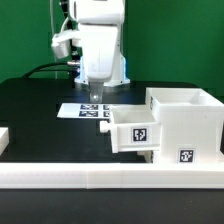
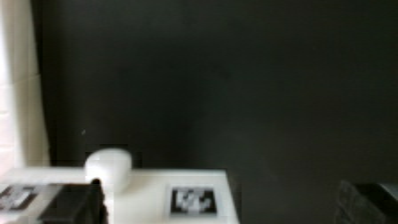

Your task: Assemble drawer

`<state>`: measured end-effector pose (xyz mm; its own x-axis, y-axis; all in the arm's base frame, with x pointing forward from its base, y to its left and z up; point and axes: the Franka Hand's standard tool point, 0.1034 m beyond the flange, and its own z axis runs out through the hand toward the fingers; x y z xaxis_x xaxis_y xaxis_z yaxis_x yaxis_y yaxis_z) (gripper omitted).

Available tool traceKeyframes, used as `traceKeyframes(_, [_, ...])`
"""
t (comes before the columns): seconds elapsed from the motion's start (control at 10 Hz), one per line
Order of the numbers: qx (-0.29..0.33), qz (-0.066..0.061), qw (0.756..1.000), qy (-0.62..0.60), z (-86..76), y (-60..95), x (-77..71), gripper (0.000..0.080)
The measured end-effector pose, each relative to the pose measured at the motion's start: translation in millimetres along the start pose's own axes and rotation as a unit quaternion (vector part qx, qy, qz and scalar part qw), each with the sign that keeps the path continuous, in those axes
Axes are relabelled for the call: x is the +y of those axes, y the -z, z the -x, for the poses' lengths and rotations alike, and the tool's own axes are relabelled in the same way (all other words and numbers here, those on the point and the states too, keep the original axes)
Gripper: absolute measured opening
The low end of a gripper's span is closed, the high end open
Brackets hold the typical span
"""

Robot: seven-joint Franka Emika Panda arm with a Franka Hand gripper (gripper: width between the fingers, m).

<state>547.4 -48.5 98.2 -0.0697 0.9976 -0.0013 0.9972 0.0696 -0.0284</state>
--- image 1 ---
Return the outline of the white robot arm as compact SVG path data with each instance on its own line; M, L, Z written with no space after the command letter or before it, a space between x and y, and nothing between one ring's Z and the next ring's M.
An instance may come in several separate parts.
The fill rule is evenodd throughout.
M125 0L68 0L68 16L76 29L53 35L52 50L58 59L70 54L70 46L82 50L76 84L88 85L90 102L101 103L104 88L128 85L126 59L122 53Z

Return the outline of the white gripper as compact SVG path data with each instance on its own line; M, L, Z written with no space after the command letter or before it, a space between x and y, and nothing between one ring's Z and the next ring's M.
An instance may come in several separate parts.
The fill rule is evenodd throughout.
M90 101L101 102L103 84L112 79L118 48L117 26L79 25L78 30L65 30L55 34L51 47L58 59L70 53L70 43L82 49L82 64L90 83Z

